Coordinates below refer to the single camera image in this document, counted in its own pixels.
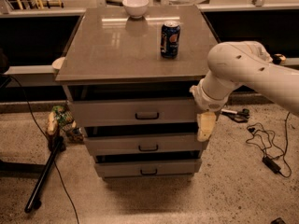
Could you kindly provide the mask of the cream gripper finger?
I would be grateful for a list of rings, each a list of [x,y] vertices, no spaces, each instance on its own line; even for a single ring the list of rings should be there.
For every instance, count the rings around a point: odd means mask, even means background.
[[[205,112],[197,115],[197,140],[205,142],[212,135],[216,125],[216,114],[214,112]]]

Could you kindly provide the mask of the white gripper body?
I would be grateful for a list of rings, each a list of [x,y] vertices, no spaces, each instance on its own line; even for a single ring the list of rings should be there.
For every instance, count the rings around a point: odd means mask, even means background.
[[[197,105],[199,113],[205,112],[218,112],[227,103],[228,97],[225,96],[220,100],[210,98],[202,88],[203,81],[200,81],[197,85],[192,85],[189,92],[192,94],[193,99]]]

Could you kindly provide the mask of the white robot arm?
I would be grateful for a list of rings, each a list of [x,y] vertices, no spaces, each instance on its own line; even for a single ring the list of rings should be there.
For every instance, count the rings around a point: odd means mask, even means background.
[[[220,43],[208,53],[207,65],[206,76],[190,87],[198,105],[198,141],[209,139],[216,124],[216,113],[241,86],[257,91],[299,116],[299,71],[272,63],[261,43]]]

